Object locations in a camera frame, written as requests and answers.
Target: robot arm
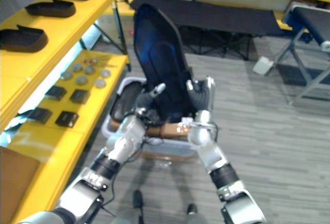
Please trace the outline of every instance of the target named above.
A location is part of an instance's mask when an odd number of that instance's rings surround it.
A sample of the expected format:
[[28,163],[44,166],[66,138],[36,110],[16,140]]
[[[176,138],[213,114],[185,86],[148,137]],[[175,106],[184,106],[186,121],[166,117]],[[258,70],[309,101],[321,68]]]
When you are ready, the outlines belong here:
[[215,142],[216,127],[211,120],[215,83],[211,77],[204,82],[187,82],[190,99],[199,109],[188,135],[196,146],[200,160],[214,182],[217,193],[225,202],[221,213],[226,224],[263,223],[266,219],[243,182],[237,176],[221,148]]
[[[160,84],[153,91],[138,97],[135,111],[128,115],[116,133],[109,137],[93,163],[85,167],[68,186],[53,211],[38,212],[19,224],[90,223],[102,207],[104,199],[101,192],[106,191],[112,177],[139,149],[147,129],[143,121],[144,114],[153,98],[161,94],[165,87],[165,84]],[[115,140],[114,147],[111,147],[111,140]]]

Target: shoe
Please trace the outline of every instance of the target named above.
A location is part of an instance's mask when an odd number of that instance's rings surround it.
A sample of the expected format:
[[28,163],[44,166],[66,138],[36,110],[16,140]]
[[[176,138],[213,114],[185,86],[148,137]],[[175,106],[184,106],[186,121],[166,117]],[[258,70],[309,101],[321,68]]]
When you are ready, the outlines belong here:
[[133,192],[133,207],[138,209],[143,207],[142,192],[138,189]]
[[187,215],[197,214],[197,206],[190,203],[187,208]]

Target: metal frame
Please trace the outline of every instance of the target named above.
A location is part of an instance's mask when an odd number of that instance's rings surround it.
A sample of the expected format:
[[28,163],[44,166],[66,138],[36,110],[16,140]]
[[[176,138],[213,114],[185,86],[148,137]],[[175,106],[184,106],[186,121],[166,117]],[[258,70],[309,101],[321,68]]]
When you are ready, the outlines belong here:
[[[229,39],[224,39],[221,36],[219,36],[218,34],[215,34],[214,31],[216,31],[216,30],[208,30],[208,29],[200,30],[198,50],[194,49],[189,44],[184,44],[184,46],[187,47],[194,54],[198,54],[198,55],[207,55],[208,53],[211,53],[212,51],[218,50],[221,54],[221,57],[225,57],[229,51],[232,51],[232,52],[236,53],[237,55],[239,55],[243,60],[245,60],[245,61],[249,60],[251,39],[256,36],[251,35],[251,34],[228,32],[228,34],[230,34]],[[212,48],[203,51],[202,43],[203,43],[204,35],[206,33],[214,36],[214,38],[219,41],[219,45],[213,46]],[[247,46],[246,46],[246,52],[245,52],[245,54],[243,54],[242,52],[240,52],[240,50],[235,49],[233,46],[235,46],[236,44],[242,43],[245,40],[247,40],[248,42],[247,42]]]
[[300,48],[300,49],[315,51],[314,49],[309,49],[295,44],[304,34],[304,31],[305,31],[305,27],[302,27],[301,30],[296,34],[296,36],[291,40],[291,42],[284,48],[282,53],[275,60],[275,65],[278,65],[281,61],[285,59],[284,56],[287,54],[287,52],[290,52],[307,82],[305,88],[292,101],[289,102],[290,105],[292,105],[298,99],[303,98],[304,96],[312,98],[312,96],[310,95],[307,96],[307,94],[314,88],[324,89],[330,92],[330,85],[321,84],[321,82],[330,75],[330,67],[325,69],[315,79],[313,79],[309,74],[309,72],[307,71],[306,67],[304,66],[303,62],[300,60],[299,55],[295,50],[296,48]]
[[[122,24],[120,21],[120,17],[119,17],[119,12],[118,12],[118,6],[117,6],[117,0],[114,0],[114,2],[112,3],[112,9],[113,9],[113,16],[115,19],[115,23],[117,26],[117,30],[119,33],[119,38],[120,38],[120,42],[121,42],[121,47],[116,44],[97,24],[94,23],[94,26],[106,37],[110,40],[110,43],[113,44],[121,53],[123,53],[124,55],[128,55],[127,52],[127,47],[126,47],[126,42],[125,42],[125,37],[124,37],[124,32],[123,32],[123,28],[122,28]],[[82,48],[86,48],[86,46],[84,45],[84,42],[80,39],[80,44],[82,45]],[[131,71],[131,65],[130,63],[126,64],[127,68],[129,70],[129,72]]]

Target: black boot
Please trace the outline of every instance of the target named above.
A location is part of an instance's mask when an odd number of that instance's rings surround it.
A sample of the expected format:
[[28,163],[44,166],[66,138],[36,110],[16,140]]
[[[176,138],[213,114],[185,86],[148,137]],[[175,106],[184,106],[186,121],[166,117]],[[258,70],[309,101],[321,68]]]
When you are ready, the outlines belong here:
[[197,214],[197,206],[190,203],[187,208],[187,215]]
[[143,197],[140,190],[133,192],[133,207],[140,210],[139,224],[144,224],[143,221]]

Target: cardboard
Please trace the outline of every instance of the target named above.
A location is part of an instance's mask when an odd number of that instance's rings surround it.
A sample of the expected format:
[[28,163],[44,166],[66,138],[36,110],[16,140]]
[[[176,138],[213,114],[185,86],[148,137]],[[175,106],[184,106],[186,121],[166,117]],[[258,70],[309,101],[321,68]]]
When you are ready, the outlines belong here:
[[11,223],[39,163],[34,158],[0,147],[1,224]]

